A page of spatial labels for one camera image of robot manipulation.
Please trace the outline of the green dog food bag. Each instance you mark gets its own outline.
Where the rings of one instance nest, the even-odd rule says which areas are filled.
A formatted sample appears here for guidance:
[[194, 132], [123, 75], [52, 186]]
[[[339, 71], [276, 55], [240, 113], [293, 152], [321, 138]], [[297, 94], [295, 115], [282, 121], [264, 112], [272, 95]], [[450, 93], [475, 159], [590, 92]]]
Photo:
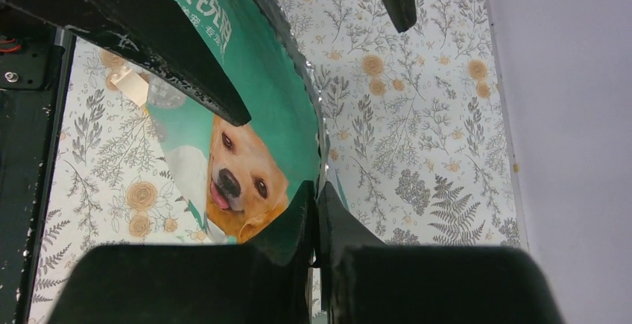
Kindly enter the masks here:
[[329, 142], [313, 68], [279, 0], [174, 0], [246, 109], [226, 118], [163, 81], [148, 112], [199, 229], [214, 244], [248, 241], [329, 178]]

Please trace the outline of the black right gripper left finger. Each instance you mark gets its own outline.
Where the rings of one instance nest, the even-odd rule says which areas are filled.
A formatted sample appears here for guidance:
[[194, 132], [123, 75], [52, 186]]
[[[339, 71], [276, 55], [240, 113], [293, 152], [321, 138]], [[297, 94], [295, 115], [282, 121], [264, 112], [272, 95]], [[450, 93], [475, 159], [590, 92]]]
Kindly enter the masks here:
[[75, 266], [50, 323], [308, 323], [314, 186], [236, 245], [102, 245]]

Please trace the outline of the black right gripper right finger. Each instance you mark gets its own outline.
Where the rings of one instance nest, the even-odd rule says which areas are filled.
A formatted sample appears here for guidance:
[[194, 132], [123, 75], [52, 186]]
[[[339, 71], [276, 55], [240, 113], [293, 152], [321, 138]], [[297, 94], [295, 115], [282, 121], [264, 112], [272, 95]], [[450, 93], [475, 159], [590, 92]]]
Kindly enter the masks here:
[[561, 323], [545, 276], [511, 247], [388, 245], [325, 184], [317, 202], [330, 323]]

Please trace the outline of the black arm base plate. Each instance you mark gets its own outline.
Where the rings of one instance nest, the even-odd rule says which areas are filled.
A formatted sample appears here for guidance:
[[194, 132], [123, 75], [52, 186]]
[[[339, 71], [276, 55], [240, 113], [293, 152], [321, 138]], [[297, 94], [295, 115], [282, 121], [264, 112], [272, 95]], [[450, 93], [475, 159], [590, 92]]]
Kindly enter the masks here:
[[75, 38], [1, 6], [1, 322], [25, 323]]

